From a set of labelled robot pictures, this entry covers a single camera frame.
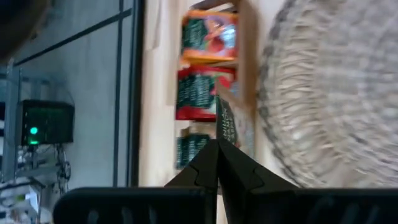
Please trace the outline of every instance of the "green light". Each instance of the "green light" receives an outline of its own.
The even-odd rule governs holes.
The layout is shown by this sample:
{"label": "green light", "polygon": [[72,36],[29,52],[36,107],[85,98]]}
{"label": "green light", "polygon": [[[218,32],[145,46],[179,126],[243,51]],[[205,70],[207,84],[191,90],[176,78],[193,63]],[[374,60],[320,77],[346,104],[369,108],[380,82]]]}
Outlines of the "green light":
{"label": "green light", "polygon": [[37,132],[39,132],[39,130],[36,127],[30,129],[31,134],[37,134]]}
{"label": "green light", "polygon": [[30,141],[29,144],[39,144],[38,141]]}

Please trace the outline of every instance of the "red snack bag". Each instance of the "red snack bag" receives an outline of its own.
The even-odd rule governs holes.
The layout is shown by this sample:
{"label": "red snack bag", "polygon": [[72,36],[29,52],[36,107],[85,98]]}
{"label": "red snack bag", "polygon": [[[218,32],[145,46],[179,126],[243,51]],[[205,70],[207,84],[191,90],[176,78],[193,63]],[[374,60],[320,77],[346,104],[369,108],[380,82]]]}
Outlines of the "red snack bag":
{"label": "red snack bag", "polygon": [[218,80],[230,89],[235,71],[206,65],[192,65],[178,72],[177,120],[215,121]]}

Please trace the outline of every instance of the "orange packaging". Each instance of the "orange packaging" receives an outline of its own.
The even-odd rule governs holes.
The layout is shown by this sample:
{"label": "orange packaging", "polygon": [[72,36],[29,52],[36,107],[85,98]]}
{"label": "orange packaging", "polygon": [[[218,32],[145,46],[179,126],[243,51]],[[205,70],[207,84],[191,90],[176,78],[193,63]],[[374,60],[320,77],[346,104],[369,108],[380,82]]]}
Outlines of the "orange packaging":
{"label": "orange packaging", "polygon": [[234,60],[238,15],[191,10],[183,19],[182,57],[191,63]]}

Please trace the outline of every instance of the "electronic device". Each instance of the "electronic device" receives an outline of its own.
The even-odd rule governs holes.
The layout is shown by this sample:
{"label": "electronic device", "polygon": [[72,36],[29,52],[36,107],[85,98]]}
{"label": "electronic device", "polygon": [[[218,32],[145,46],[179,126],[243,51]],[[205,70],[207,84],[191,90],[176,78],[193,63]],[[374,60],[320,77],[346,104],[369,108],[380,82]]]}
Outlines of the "electronic device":
{"label": "electronic device", "polygon": [[16,143],[21,146],[73,142],[75,107],[68,103],[23,100],[17,107]]}
{"label": "electronic device", "polygon": [[228,223],[398,223],[397,189],[300,189],[224,139],[164,188],[72,190],[55,205],[54,223],[215,224],[218,179]]}

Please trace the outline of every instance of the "metal rack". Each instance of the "metal rack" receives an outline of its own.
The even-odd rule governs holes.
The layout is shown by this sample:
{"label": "metal rack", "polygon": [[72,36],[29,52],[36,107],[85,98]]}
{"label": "metal rack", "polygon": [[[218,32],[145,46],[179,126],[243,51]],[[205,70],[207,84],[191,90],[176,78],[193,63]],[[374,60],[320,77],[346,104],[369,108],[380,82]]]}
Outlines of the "metal rack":
{"label": "metal rack", "polygon": [[[18,154],[22,149],[16,143],[16,125],[17,125],[17,104],[21,101],[23,87],[30,87],[29,96],[36,100],[58,100],[58,90],[62,89],[64,82],[56,80],[50,74],[37,73],[32,71],[23,71],[21,68],[13,67],[10,63],[7,67],[0,67],[0,81],[5,82],[0,87],[2,96],[0,100],[6,103],[6,113],[4,120],[4,145],[2,155],[2,165],[0,170],[0,182],[16,180],[19,177],[37,177],[57,172],[59,165],[31,167],[30,169],[21,169],[18,165]],[[43,97],[42,90],[48,89],[47,96]],[[37,164],[36,157],[31,158],[33,164]]]}

